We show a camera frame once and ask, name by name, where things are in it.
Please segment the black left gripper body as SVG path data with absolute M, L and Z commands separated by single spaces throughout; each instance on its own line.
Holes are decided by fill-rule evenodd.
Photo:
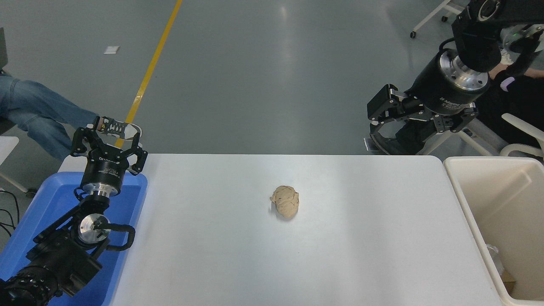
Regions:
M 105 147 L 105 151 L 100 148 L 91 149 L 82 178 L 82 187 L 92 184 L 121 187 L 127 170 L 128 160 L 119 148 Z

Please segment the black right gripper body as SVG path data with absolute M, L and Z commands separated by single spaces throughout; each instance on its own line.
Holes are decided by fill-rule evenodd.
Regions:
M 410 119 L 431 113 L 454 116 L 486 91 L 486 73 L 465 65 L 457 52 L 439 52 L 406 91 L 404 102 Z

